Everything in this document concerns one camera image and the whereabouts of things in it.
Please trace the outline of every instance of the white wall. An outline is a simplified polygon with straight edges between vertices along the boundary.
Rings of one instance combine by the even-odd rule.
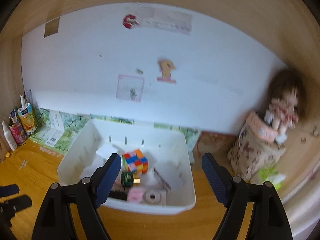
[[[182,8],[153,5],[192,14],[190,36],[126,29],[128,6],[137,5],[79,10],[61,17],[57,34],[43,38],[42,25],[23,37],[23,83],[38,106],[238,133],[284,63],[230,25]],[[176,85],[157,82],[160,57],[175,64]],[[117,99],[118,75],[139,76],[137,68],[145,78],[141,102]]]

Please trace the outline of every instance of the white plastic bin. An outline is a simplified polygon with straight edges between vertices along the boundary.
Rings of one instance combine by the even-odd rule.
[[[166,205],[156,206],[130,203],[108,198],[104,206],[129,212],[174,215],[189,210],[196,203],[191,167],[185,137],[178,131],[155,129],[110,121],[91,119],[80,132],[58,167],[62,186],[76,184],[82,170],[92,164],[96,151],[104,143],[115,145],[125,152],[139,148],[149,161],[147,176],[141,185],[159,187],[154,178],[156,162],[172,162],[182,174],[184,186],[167,193]]]

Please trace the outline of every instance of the red sticker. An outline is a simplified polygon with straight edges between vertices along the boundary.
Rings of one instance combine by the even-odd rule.
[[[134,15],[128,14],[126,17],[123,18],[123,26],[127,29],[137,27],[139,26],[139,23],[136,20],[137,18]]]

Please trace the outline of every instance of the white bottle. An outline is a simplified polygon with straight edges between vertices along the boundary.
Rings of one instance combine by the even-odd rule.
[[[5,125],[4,122],[2,122],[2,127],[3,127],[3,133],[4,133],[5,139],[7,140],[11,150],[14,151],[15,149],[18,148],[18,145],[17,145],[16,141],[14,140],[9,128]]]

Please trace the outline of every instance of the pink frame drawing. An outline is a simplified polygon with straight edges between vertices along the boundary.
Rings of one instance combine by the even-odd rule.
[[[141,102],[144,81],[143,77],[119,75],[116,98]]]

